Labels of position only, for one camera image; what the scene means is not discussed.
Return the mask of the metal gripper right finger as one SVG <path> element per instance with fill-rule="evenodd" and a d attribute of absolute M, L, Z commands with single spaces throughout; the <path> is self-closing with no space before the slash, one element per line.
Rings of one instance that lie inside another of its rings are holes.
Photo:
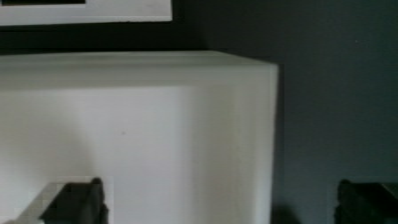
<path fill-rule="evenodd" d="M 398 183 L 340 182 L 334 224 L 398 224 Z"/>

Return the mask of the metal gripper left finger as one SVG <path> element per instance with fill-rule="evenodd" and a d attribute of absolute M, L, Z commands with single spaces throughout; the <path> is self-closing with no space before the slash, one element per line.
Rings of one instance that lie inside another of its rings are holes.
<path fill-rule="evenodd" d="M 109 224 L 103 181 L 70 182 L 39 216 L 45 224 Z"/>

